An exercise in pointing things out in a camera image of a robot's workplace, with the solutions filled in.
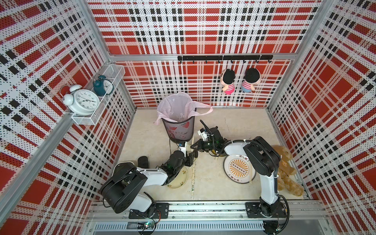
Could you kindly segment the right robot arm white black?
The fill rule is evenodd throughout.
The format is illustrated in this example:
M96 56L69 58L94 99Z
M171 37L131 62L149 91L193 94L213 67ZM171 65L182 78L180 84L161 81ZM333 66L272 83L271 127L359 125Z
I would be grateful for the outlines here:
M202 128L198 134L201 138L191 149L224 157L223 169L229 179L238 184L250 184L259 175L261 194L259 202L246 205L249 215L289 218L288 203L278 192L281 156L264 138L227 140L217 127Z

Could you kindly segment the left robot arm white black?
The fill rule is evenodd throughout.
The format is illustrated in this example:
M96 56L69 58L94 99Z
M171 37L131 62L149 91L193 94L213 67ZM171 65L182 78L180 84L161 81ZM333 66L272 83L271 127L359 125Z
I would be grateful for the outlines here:
M148 193L141 192L148 186L168 186L172 183L181 186L187 177L186 166L192 166L198 157L198 151L184 154L181 150L174 151L167 162L151 169L148 158L139 158L140 167L132 162L119 163L111 178L99 190L103 202L107 202L115 213L129 209L130 219L167 218L168 203L157 203Z

